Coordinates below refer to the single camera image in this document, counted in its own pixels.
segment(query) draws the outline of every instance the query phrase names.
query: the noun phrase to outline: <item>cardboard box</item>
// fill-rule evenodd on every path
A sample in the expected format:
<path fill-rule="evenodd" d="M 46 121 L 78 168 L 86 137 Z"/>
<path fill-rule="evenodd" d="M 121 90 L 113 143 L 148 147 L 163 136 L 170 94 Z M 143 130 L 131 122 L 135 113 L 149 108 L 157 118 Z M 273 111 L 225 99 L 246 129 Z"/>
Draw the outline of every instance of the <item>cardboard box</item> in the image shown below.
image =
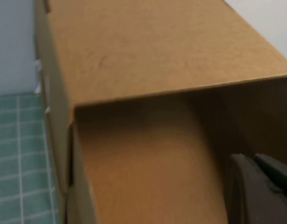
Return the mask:
<path fill-rule="evenodd" d="M 83 224 L 227 223 L 223 175 L 182 97 L 81 109 L 75 120 Z"/>
<path fill-rule="evenodd" d="M 287 75 L 287 60 L 221 0 L 36 0 L 63 192 L 79 106 Z"/>
<path fill-rule="evenodd" d="M 66 214 L 67 214 L 67 224 L 81 224 L 79 219 L 79 209 L 76 204 L 74 186 L 69 188 Z"/>
<path fill-rule="evenodd" d="M 47 142 L 47 147 L 49 151 L 49 157 L 50 161 L 52 164 L 52 170 L 53 170 L 53 180 L 55 183 L 55 194 L 56 194 L 56 199 L 57 199 L 57 205 L 59 210 L 59 215 L 60 215 L 60 221 L 62 224 L 65 224 L 66 221 L 66 195 L 62 192 L 62 189 L 60 188 L 60 178 L 59 178 L 59 170 L 57 169 L 56 166 L 56 159 L 55 159 L 55 147 L 54 147 L 54 139 L 51 134 L 51 124 L 50 124 L 50 117 L 49 113 L 45 113 L 45 109 L 47 108 L 47 97 L 46 97 L 46 87 L 45 87 L 45 75 L 40 73 L 39 78 L 41 80 L 41 96 L 42 96 L 42 103 L 43 103 L 43 117 L 44 117 L 44 123 L 45 123 L 45 132 L 46 132 L 46 142 Z"/>
<path fill-rule="evenodd" d="M 77 109 L 81 223 L 226 224 L 229 154 L 287 162 L 285 108 L 287 79 Z"/>

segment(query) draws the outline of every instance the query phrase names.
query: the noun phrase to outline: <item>box opening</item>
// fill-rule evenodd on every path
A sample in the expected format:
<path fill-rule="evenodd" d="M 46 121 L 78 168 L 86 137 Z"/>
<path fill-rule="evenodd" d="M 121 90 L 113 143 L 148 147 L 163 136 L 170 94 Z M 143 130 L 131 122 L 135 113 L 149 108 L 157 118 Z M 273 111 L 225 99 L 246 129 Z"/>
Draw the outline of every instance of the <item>box opening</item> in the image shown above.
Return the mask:
<path fill-rule="evenodd" d="M 74 150 L 101 223 L 226 224 L 228 155 L 251 154 L 227 113 L 212 90 L 76 109 Z"/>

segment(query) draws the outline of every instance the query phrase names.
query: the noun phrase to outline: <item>tiled floor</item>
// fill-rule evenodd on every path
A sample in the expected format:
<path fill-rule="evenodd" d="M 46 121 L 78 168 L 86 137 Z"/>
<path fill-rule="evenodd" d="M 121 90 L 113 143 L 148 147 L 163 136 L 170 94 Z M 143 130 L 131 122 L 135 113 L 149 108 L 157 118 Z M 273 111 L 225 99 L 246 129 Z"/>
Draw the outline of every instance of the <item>tiled floor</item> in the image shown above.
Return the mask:
<path fill-rule="evenodd" d="M 0 224 L 58 224 L 41 98 L 0 97 Z"/>

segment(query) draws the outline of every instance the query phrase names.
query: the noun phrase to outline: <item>brown cardboard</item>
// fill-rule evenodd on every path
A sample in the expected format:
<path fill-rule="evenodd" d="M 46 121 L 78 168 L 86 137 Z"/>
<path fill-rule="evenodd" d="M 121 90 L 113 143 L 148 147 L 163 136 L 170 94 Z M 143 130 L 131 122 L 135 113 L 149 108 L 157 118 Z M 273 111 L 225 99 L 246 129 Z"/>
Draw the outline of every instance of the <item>brown cardboard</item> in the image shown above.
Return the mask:
<path fill-rule="evenodd" d="M 45 108 L 47 107 L 47 101 L 46 101 L 46 93 L 45 93 L 45 82 L 44 82 L 44 74 L 40 73 L 39 78 L 41 80 L 41 96 L 42 96 L 42 104 L 43 104 L 43 117 L 44 117 L 44 123 L 45 123 L 45 132 L 46 132 L 46 142 L 47 147 L 50 155 L 50 161 L 52 164 L 52 171 L 53 171 L 53 180 L 55 183 L 55 195 L 58 202 L 58 209 L 60 221 L 62 224 L 65 224 L 65 215 L 66 215 L 66 196 L 63 194 L 60 184 L 59 184 L 59 171 L 56 166 L 56 159 L 55 159 L 55 148 L 54 148 L 54 141 L 53 136 L 51 134 L 51 125 L 50 125 L 50 117 L 49 114 L 45 113 Z"/>
<path fill-rule="evenodd" d="M 77 111 L 73 151 L 83 224 L 227 223 L 222 174 L 179 97 Z"/>
<path fill-rule="evenodd" d="M 64 83 L 57 63 L 54 44 L 46 21 L 42 0 L 35 1 L 36 37 L 42 71 L 50 80 L 51 133 L 55 140 L 56 166 L 60 171 L 60 188 L 65 194 L 69 186 L 68 125 L 69 106 Z"/>
<path fill-rule="evenodd" d="M 287 75 L 287 60 L 221 0 L 36 0 L 61 188 L 80 105 Z"/>
<path fill-rule="evenodd" d="M 75 187 L 70 187 L 67 199 L 67 224 L 81 224 L 76 204 Z"/>

